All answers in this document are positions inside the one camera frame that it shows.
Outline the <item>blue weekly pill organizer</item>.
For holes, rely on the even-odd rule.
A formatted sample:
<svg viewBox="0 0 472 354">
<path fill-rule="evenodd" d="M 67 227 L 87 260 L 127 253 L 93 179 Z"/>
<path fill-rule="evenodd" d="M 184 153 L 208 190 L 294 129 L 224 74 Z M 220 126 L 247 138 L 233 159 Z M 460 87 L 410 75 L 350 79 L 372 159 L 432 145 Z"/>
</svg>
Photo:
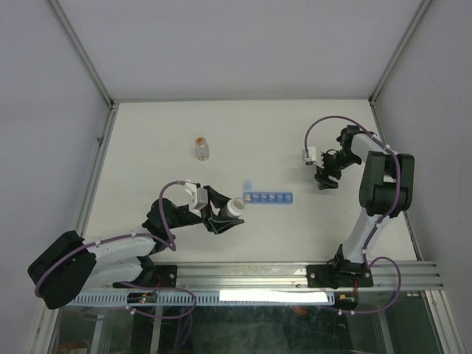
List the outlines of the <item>blue weekly pill organizer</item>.
<svg viewBox="0 0 472 354">
<path fill-rule="evenodd" d="M 292 192 L 260 191 L 253 188 L 250 180 L 243 182 L 243 200 L 246 204 L 284 204 L 291 205 L 294 202 Z"/>
</svg>

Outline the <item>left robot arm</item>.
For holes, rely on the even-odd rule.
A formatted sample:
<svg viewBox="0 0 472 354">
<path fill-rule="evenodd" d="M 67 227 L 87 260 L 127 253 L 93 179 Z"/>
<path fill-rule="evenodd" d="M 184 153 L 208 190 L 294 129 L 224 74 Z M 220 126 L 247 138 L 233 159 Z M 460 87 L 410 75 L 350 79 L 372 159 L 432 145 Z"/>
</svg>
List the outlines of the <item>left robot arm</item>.
<svg viewBox="0 0 472 354">
<path fill-rule="evenodd" d="M 172 181 L 166 188 L 180 186 L 190 201 L 174 204 L 160 195 L 139 232 L 86 240 L 77 231 L 64 232 L 27 269 L 35 295 L 50 310 L 69 304 L 81 291 L 110 285 L 155 291 L 171 286 L 169 271 L 161 271 L 151 256 L 164 250 L 176 251 L 173 229 L 202 225 L 214 235 L 243 224 L 242 198 L 229 198 L 210 186 L 190 181 Z"/>
</svg>

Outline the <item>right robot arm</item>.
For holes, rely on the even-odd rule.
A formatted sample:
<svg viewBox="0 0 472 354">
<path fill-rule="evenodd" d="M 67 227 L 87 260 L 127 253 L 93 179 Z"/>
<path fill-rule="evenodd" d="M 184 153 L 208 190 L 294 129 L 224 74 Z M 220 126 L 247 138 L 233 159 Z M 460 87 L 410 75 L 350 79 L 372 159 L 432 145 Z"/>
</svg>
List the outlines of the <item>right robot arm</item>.
<svg viewBox="0 0 472 354">
<path fill-rule="evenodd" d="M 307 267 L 310 287 L 372 287 L 368 256 L 389 222 L 412 203 L 414 157 L 383 145 L 373 133 L 349 125 L 337 138 L 341 149 L 321 154 L 314 178 L 320 190 L 336 189 L 341 173 L 364 166 L 358 192 L 361 212 L 349 237 L 324 265 Z"/>
</svg>

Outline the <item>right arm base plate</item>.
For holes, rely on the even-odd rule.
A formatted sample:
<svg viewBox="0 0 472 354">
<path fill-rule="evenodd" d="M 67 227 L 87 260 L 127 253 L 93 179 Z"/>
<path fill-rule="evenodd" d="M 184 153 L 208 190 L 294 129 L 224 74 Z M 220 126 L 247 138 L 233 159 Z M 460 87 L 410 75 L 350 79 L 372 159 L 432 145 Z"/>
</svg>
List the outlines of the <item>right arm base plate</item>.
<svg viewBox="0 0 472 354">
<path fill-rule="evenodd" d="M 333 265 L 307 265 L 306 277 L 309 288 L 372 288 L 372 273 L 364 264 L 354 263 L 347 268 Z"/>
</svg>

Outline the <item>white vitamin B bottle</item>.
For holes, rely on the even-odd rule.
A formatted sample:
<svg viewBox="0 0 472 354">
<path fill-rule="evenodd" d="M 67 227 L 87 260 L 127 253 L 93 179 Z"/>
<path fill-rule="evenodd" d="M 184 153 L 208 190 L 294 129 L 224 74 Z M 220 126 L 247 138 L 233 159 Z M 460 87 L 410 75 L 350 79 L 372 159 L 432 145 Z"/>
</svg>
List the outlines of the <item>white vitamin B bottle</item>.
<svg viewBox="0 0 472 354">
<path fill-rule="evenodd" d="M 219 215 L 225 218 L 239 218 L 243 214 L 245 202 L 242 198 L 233 198 L 221 208 Z"/>
</svg>

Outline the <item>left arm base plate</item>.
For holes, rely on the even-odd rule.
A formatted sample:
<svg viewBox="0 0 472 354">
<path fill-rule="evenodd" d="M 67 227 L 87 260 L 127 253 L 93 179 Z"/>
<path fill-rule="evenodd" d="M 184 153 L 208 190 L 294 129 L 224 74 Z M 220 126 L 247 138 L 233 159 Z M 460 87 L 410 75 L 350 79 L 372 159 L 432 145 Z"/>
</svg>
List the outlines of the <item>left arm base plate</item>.
<svg viewBox="0 0 472 354">
<path fill-rule="evenodd" d="M 177 265 L 154 265 L 143 269 L 133 281 L 115 282 L 114 288 L 138 288 L 153 290 L 156 288 L 174 288 L 178 279 Z"/>
</svg>

